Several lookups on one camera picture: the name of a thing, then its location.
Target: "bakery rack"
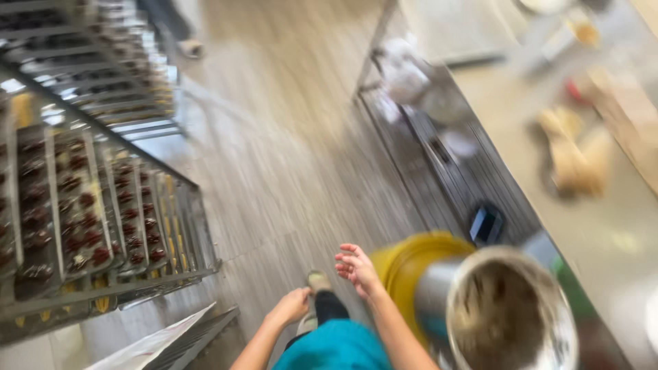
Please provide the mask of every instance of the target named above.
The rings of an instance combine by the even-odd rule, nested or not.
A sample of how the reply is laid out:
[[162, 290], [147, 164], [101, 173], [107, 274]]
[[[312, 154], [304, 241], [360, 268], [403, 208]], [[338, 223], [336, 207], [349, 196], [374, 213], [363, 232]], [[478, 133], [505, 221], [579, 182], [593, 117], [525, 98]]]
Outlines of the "bakery rack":
[[[0, 168], [0, 171], [5, 184], [11, 185], [7, 187], [7, 199], [13, 200], [5, 210], [10, 217], [9, 225], [3, 226], [14, 236], [12, 240], [7, 238], [8, 234], [4, 240], [0, 238], [0, 242], [14, 248], [12, 267], [5, 270], [0, 267], [0, 345], [24, 340], [117, 308], [128, 309], [154, 297], [197, 284], [203, 277], [218, 271], [220, 260], [211, 241], [203, 199], [196, 183], [126, 140], [97, 117], [67, 103], [52, 89], [25, 74], [16, 73], [16, 66], [4, 59], [0, 59], [0, 74], [13, 76], [26, 86], [19, 92], [6, 94], [0, 104], [0, 136], [6, 141], [5, 144], [0, 140], [0, 145], [5, 144], [7, 152], [4, 156], [7, 169]], [[45, 106], [55, 106], [63, 111], [62, 122], [44, 122], [41, 114]], [[37, 142], [41, 138], [43, 145], [35, 146], [35, 138]], [[43, 155], [39, 158], [24, 157], [28, 147], [40, 148]], [[68, 157], [62, 162], [59, 156], [64, 151], [71, 153], [66, 154]], [[95, 192], [94, 199], [102, 204], [99, 209], [104, 212], [99, 213], [100, 223], [94, 223], [102, 226], [98, 228], [102, 235], [99, 236], [100, 244], [71, 249], [69, 234], [64, 233], [70, 223], [67, 224], [66, 212], [60, 209], [62, 198], [71, 195], [63, 190], [62, 179], [66, 173], [62, 172], [61, 167], [72, 167], [71, 159], [81, 156], [79, 153], [86, 158], [82, 161], [83, 173], [90, 174], [89, 184], [84, 185], [83, 181], [84, 189], [80, 191]], [[45, 161], [44, 164], [34, 161], [40, 158]], [[35, 167], [40, 169], [47, 185], [44, 204], [53, 205], [48, 209], [50, 218], [45, 222], [52, 236], [49, 239], [51, 244], [44, 249], [48, 253], [38, 259], [34, 259], [34, 254], [43, 250], [26, 251], [34, 246], [32, 238], [35, 232], [25, 226], [30, 224], [24, 224], [24, 212], [32, 211], [33, 205], [23, 204], [24, 194], [30, 189], [29, 178], [26, 180], [25, 176], [34, 172]], [[120, 186], [124, 183], [136, 190], [132, 192], [135, 209], [138, 210], [134, 216], [136, 230], [124, 229], [126, 209], [120, 204], [123, 189]], [[145, 186], [150, 191], [144, 192]], [[82, 194], [76, 193], [75, 197], [82, 197]], [[81, 202], [81, 198], [73, 200], [74, 203]], [[146, 203], [153, 205], [148, 210], [149, 214]], [[85, 225], [86, 214], [83, 213], [71, 218], [77, 228]], [[160, 237], [153, 238], [150, 234], [153, 231]], [[132, 239], [135, 235], [141, 243], [135, 243]], [[0, 257], [3, 248], [0, 245]], [[100, 253], [102, 263], [96, 265], [93, 253], [102, 248], [105, 249]], [[158, 260], [149, 260], [155, 249], [161, 249]], [[87, 253], [83, 255], [87, 262], [82, 261], [82, 270], [71, 267], [78, 251], [81, 251], [80, 255]], [[139, 268], [134, 268], [130, 263], [136, 253], [141, 253], [142, 259], [137, 258], [139, 263], [136, 264]], [[26, 280], [26, 270], [35, 261], [47, 265], [51, 276], [38, 275], [36, 270], [32, 270], [36, 279]], [[47, 286], [41, 288], [41, 282], [36, 284], [36, 281], [43, 278]], [[29, 294], [21, 292], [25, 281], [37, 288]]]
[[0, 59], [129, 140], [184, 134], [167, 43], [133, 1], [23, 0], [0, 5]]

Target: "countertop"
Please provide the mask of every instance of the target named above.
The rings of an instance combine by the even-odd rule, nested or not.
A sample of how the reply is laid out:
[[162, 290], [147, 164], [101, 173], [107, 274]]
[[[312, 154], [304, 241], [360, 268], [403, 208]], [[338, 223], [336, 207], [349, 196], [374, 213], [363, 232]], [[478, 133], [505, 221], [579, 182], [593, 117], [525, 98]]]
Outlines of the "countertop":
[[507, 60], [453, 74], [630, 363], [656, 369], [658, 356], [644, 328], [648, 296], [658, 288], [658, 199], [616, 143], [603, 198], [557, 198], [546, 185], [547, 144], [536, 134], [538, 112], [569, 102], [565, 78], [605, 60], [628, 40], [658, 49], [658, 39], [625, 0], [615, 1], [597, 25], [603, 40], [599, 50], [569, 51], [543, 70], [534, 67], [535, 45], [555, 29], [555, 19], [531, 24], [532, 33], [524, 45], [508, 50]]

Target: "shoe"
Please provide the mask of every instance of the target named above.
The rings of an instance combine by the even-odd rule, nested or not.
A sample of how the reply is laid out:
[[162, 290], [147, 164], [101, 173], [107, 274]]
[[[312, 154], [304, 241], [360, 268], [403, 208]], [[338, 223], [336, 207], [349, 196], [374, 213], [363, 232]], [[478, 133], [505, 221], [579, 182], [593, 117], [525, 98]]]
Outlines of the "shoe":
[[178, 48], [183, 55], [191, 59], [199, 59], [203, 56], [203, 44], [197, 39], [179, 41]]
[[309, 312], [299, 322], [299, 325], [297, 326], [297, 335], [299, 336], [306, 332], [312, 332], [317, 328], [318, 318], [315, 316], [315, 312]]
[[306, 282], [311, 287], [311, 289], [313, 289], [313, 295], [317, 294], [317, 292], [321, 290], [329, 290], [330, 292], [334, 291], [334, 289], [331, 287], [329, 277], [324, 273], [324, 271], [311, 270], [306, 278]]

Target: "hand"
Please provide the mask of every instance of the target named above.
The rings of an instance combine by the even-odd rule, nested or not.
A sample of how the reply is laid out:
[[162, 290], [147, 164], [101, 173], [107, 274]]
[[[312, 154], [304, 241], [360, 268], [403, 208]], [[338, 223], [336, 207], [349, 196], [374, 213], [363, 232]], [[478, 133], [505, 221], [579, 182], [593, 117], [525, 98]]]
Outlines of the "hand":
[[269, 319], [287, 326], [299, 321], [309, 312], [307, 297], [312, 292], [311, 288], [298, 288], [286, 294], [274, 309], [267, 315]]
[[336, 261], [338, 275], [354, 284], [359, 297], [367, 300], [373, 293], [383, 290], [384, 286], [374, 270], [372, 261], [361, 247], [355, 244], [342, 244], [340, 249], [351, 253], [339, 253]]

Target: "teal shirt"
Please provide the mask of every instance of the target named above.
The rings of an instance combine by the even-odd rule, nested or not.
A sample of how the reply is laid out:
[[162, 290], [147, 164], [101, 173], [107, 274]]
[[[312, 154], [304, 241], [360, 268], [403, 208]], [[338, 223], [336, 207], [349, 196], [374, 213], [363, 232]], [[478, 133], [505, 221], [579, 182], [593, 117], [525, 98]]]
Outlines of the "teal shirt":
[[293, 343], [273, 370], [392, 370], [382, 343], [366, 327], [348, 319], [329, 320]]

